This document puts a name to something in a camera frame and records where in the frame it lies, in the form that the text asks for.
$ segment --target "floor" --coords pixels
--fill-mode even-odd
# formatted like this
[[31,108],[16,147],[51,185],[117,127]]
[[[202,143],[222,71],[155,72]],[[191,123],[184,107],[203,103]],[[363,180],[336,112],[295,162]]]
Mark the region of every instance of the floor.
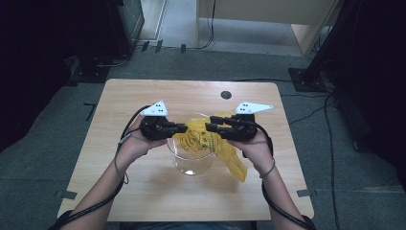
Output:
[[[196,1],[142,0],[146,24],[140,44],[195,48]],[[212,19],[200,18],[199,47],[208,43]],[[302,57],[289,24],[215,19],[214,42],[205,50]]]

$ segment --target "person's right hand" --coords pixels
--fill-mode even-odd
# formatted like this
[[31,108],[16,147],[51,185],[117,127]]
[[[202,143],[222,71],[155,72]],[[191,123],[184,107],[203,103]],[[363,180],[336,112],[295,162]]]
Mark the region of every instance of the person's right hand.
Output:
[[258,130],[257,135],[248,142],[227,142],[242,150],[259,174],[267,173],[274,164],[266,136],[261,130]]

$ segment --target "hand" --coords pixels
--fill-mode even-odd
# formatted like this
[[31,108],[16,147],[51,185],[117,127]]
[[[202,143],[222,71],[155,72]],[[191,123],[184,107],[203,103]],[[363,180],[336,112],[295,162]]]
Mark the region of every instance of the hand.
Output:
[[[144,116],[139,115],[135,122],[128,128],[128,131],[136,130],[140,126],[143,119]],[[143,136],[140,130],[136,130],[133,131],[131,136],[122,144],[119,154],[125,155],[132,163],[136,159],[145,155],[149,150],[163,146],[166,143],[167,139],[160,141],[149,141]]]
[[268,147],[265,134],[258,130],[256,136],[248,142],[227,141],[230,145],[242,150],[253,163],[259,174],[269,171],[273,165],[271,150]]

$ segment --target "gray carpet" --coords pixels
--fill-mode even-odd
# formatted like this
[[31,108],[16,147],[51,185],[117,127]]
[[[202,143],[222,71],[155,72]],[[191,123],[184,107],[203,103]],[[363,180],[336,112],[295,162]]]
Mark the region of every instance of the gray carpet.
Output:
[[[133,57],[110,70],[109,78],[237,81],[276,79],[289,81],[287,69],[306,68],[308,57],[247,55],[238,53],[163,49],[155,54],[136,50]],[[289,122],[324,105],[326,97],[298,94],[291,82],[275,81]],[[0,229],[46,229],[56,219],[91,119],[91,106],[103,84],[65,86],[36,119],[29,134],[0,154]],[[323,93],[301,93],[307,96]],[[327,107],[335,152],[335,188],[341,229],[405,229],[406,195],[395,169],[373,153],[353,150],[345,118]],[[336,229],[332,197],[330,150],[323,109],[291,125],[292,135],[311,197],[317,229]],[[269,229],[260,221],[259,229]],[[110,224],[114,229],[117,224]]]

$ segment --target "wooden table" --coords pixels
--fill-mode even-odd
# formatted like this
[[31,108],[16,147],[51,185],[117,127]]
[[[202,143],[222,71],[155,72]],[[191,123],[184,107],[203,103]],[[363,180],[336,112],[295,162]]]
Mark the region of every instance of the wooden table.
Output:
[[[213,4],[197,0],[196,47],[199,18],[212,18]],[[215,3],[214,18],[291,24],[302,53],[308,55],[322,29],[334,24],[341,5],[342,0],[221,0]]]
[[[222,99],[222,91],[232,98]],[[286,121],[278,87],[270,82],[228,82],[191,80],[109,80],[101,94],[91,126],[72,174],[68,191],[75,200],[64,199],[59,215],[74,209],[96,183],[114,157],[123,129],[139,108],[164,100],[172,120],[184,113],[212,115],[235,111],[241,101],[272,104],[274,109],[258,114],[257,122],[274,141],[275,158],[282,178],[303,215],[313,217],[295,145]],[[109,221],[204,221],[266,220],[268,205],[258,172],[248,159],[244,183],[233,178],[227,167],[215,159],[200,175],[185,175],[175,169],[167,146],[152,149],[128,169],[129,184],[117,195]]]

